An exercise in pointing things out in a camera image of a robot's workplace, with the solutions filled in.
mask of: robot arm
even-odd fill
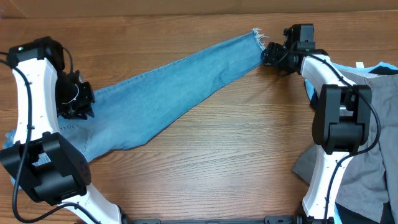
[[[304,223],[323,223],[327,207],[327,222],[333,223],[335,199],[352,157],[341,164],[334,179],[333,171],[342,158],[356,153],[367,141],[370,118],[370,109],[363,99],[341,80],[354,86],[369,102],[371,90],[345,78],[324,50],[315,49],[313,33],[312,24],[297,24],[285,29],[285,43],[269,43],[262,59],[265,66],[277,67],[287,73],[297,72],[317,91],[319,105],[312,124],[313,140],[318,145],[317,161],[310,188],[302,201],[302,218]],[[330,196],[326,198],[330,183]]]
[[[97,222],[129,223],[128,217],[110,203],[91,183],[90,168],[84,156],[60,135],[58,115],[66,119],[94,116],[94,94],[88,82],[82,83],[79,71],[63,72],[63,47],[50,37],[10,49],[7,61],[27,78],[32,95],[32,129],[29,158],[19,185],[35,202],[50,205],[77,203]],[[1,162],[16,179],[17,168],[27,137],[28,97],[25,83],[14,69],[18,94],[18,125],[14,145],[0,151]],[[39,154],[46,153],[50,162],[33,166]],[[94,223],[76,207],[66,207],[86,223]]]

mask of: frayed hem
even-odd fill
[[[266,46],[265,46],[266,43],[265,42],[262,43],[261,39],[264,37],[267,37],[267,38],[269,38],[269,37],[264,34],[259,34],[259,30],[261,30],[261,29],[259,29],[259,28],[252,29],[253,34],[254,34],[254,39],[256,40],[256,42],[259,45],[259,47],[261,48],[261,50],[264,50],[266,48]]]

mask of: light blue jeans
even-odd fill
[[[163,67],[95,91],[94,118],[58,118],[61,134],[87,161],[147,143],[215,91],[261,63],[257,29]],[[6,134],[11,147],[15,130]],[[35,165],[48,162],[40,155]]]

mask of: blue fabric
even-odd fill
[[[344,66],[344,65],[339,65],[337,63],[333,63],[333,65],[338,69],[338,70],[349,70],[349,71],[356,71],[356,72],[364,72],[364,73],[369,73],[371,70],[374,70],[377,67],[386,67],[394,70],[398,70],[397,67],[394,65],[390,65],[389,63],[386,62],[379,62],[377,65],[373,67],[368,67],[368,68],[356,68],[356,67],[349,67],[349,66]]]
[[[157,133],[261,63],[257,30],[224,41],[163,67],[95,91],[95,118],[58,118],[61,134],[87,161],[113,149],[147,143]],[[4,148],[12,146],[15,130]],[[35,165],[48,162],[40,155]]]
[[[340,214],[338,213],[338,209],[335,205],[335,216],[333,217],[335,219],[335,224],[343,224],[340,218]]]
[[[307,92],[308,99],[311,100],[317,94],[310,80],[304,80],[305,91]]]

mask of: wooden table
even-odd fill
[[[250,32],[282,43],[283,28],[314,23],[317,47],[334,62],[398,64],[398,12],[5,19],[0,49],[49,35],[71,51],[75,68],[97,90]],[[293,214],[308,185],[293,175],[313,144],[314,112],[303,78],[258,67],[216,92],[145,146],[91,162],[93,183],[131,218],[261,218]],[[0,67],[0,137],[17,123],[16,85]],[[12,185],[0,168],[0,223],[17,223]],[[50,207],[20,192],[33,218]],[[62,210],[41,223],[73,223]]]

